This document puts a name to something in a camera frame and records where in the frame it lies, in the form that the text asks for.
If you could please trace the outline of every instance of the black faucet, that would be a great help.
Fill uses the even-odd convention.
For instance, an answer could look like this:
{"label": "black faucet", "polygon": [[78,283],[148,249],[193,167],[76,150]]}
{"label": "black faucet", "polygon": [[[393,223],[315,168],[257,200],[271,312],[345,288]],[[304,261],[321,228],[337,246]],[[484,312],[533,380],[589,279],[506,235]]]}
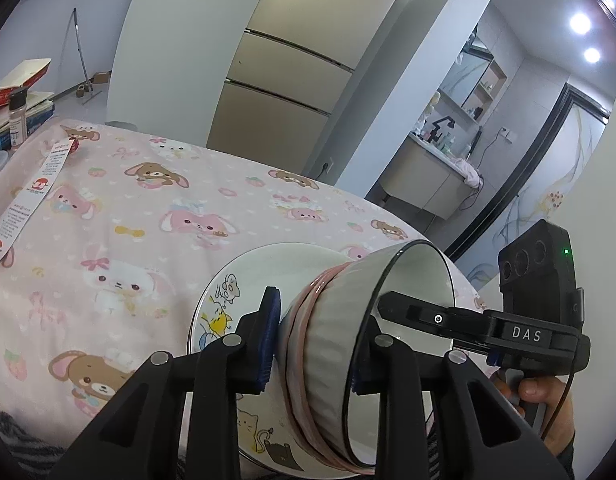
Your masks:
{"label": "black faucet", "polygon": [[441,137],[441,132],[439,131],[439,129],[441,127],[441,123],[443,123],[444,121],[448,121],[448,128],[454,128],[454,119],[450,115],[447,115],[446,117],[435,121],[434,123],[432,123],[434,128],[430,133],[428,142],[437,142],[439,140],[439,137]]}

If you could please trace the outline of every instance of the silver screw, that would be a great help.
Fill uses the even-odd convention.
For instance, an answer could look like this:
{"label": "silver screw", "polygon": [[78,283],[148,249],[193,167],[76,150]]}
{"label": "silver screw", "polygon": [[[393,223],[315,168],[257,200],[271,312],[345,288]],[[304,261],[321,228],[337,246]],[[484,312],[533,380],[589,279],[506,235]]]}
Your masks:
{"label": "silver screw", "polygon": [[451,350],[448,352],[448,359],[456,365],[462,365],[468,360],[468,356],[461,350]]}
{"label": "silver screw", "polygon": [[388,334],[380,334],[374,338],[374,342],[377,346],[392,346],[394,340]]}
{"label": "silver screw", "polygon": [[168,354],[163,351],[155,352],[150,356],[150,362],[156,366],[166,364],[168,362]]}
{"label": "silver screw", "polygon": [[222,341],[226,346],[237,346],[242,342],[242,337],[239,334],[228,334]]}

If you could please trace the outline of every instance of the bathroom vanity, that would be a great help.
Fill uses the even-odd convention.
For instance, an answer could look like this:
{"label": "bathroom vanity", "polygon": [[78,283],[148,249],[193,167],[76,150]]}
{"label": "bathroom vanity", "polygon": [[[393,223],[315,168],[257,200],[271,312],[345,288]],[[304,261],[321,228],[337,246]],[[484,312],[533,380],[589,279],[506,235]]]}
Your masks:
{"label": "bathroom vanity", "polygon": [[447,220],[472,192],[466,174],[439,151],[409,134],[379,183],[390,195]]}

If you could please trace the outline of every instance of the black bottle cap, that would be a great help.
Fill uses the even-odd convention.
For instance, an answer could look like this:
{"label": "black bottle cap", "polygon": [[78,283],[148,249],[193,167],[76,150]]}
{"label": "black bottle cap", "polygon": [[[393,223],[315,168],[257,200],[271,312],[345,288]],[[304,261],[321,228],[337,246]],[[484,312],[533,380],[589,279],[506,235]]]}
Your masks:
{"label": "black bottle cap", "polygon": [[26,105],[26,98],[28,97],[28,89],[25,86],[20,86],[16,90],[10,92],[8,96],[8,110],[16,110]]}

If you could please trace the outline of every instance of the camera lens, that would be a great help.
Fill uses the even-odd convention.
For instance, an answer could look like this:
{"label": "camera lens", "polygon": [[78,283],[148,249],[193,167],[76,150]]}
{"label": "camera lens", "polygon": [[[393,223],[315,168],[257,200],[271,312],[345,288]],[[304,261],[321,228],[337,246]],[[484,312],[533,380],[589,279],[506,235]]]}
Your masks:
{"label": "camera lens", "polygon": [[528,272],[528,253],[526,251],[519,251],[515,256],[515,272],[519,276]]}
{"label": "camera lens", "polygon": [[503,262],[501,264],[501,275],[504,277],[504,280],[507,280],[512,274],[512,267],[510,266],[510,262]]}
{"label": "camera lens", "polygon": [[541,240],[537,240],[534,243],[534,260],[536,263],[540,264],[545,258],[546,245]]}

